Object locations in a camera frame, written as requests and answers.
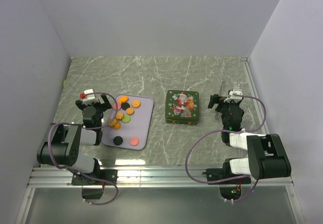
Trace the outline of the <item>black sandwich cookie bottom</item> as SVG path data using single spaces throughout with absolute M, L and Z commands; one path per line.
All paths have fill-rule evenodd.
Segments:
M 113 143 L 116 145 L 116 146 L 119 146 L 123 143 L 123 138 L 121 136 L 116 136 L 114 139 L 113 139 Z

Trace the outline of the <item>gold tin lid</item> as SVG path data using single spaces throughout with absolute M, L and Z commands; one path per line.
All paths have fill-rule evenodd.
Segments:
M 199 117 L 199 93 L 197 91 L 168 90 L 166 94 L 165 117 Z

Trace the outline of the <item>green cookie tin box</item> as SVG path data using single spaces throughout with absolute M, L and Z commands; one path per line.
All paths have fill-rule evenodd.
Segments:
M 181 117 L 180 115 L 167 116 L 165 117 L 166 123 L 171 124 L 184 124 L 184 125 L 197 125 L 199 117 Z

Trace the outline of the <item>round tan biscuit top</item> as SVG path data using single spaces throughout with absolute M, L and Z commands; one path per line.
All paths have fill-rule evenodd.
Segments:
M 141 102 L 139 100 L 132 101 L 132 106 L 134 108 L 139 108 L 141 106 Z

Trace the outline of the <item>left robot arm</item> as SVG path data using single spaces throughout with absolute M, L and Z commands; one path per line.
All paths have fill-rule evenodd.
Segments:
M 38 163 L 83 175 L 89 184 L 97 184 L 101 180 L 98 160 L 83 155 L 79 148 L 81 145 L 98 146 L 101 143 L 105 127 L 102 124 L 103 114 L 112 109 L 108 97 L 117 102 L 108 93 L 87 91 L 80 94 L 75 104 L 81 110 L 83 123 L 50 124 L 37 151 Z

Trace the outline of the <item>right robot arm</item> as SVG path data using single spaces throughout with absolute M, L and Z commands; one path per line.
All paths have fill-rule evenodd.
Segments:
M 216 169 L 214 177 L 209 180 L 224 179 L 234 183 L 240 176 L 253 177 L 256 180 L 286 178 L 292 169 L 281 138 L 277 134 L 254 134 L 242 129 L 244 110 L 240 107 L 243 97 L 239 92 L 223 97 L 217 94 L 210 96 L 208 108 L 216 104 L 220 113 L 224 132 L 222 142 L 227 146 L 247 151 L 245 158 L 229 158 L 221 169 Z

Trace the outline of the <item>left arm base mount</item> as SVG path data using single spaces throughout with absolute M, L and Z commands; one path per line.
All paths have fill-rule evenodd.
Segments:
M 71 185 L 82 187 L 82 198 L 88 203 L 100 200 L 103 197 L 105 187 L 114 187 L 116 193 L 111 200 L 107 201 L 107 203 L 111 203 L 119 193 L 117 173 L 117 170 L 98 170 L 86 174 L 73 174 Z

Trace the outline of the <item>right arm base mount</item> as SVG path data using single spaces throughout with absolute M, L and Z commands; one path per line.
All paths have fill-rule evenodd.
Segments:
M 218 181 L 221 179 L 227 179 L 232 177 L 237 177 L 240 175 L 236 175 L 231 173 L 230 169 L 206 169 L 206 177 L 207 181 Z M 242 196 L 242 185 L 243 184 L 251 184 L 251 178 L 245 177 L 241 179 L 229 180 L 226 182 L 219 183 L 220 187 L 220 195 L 227 200 L 239 200 Z

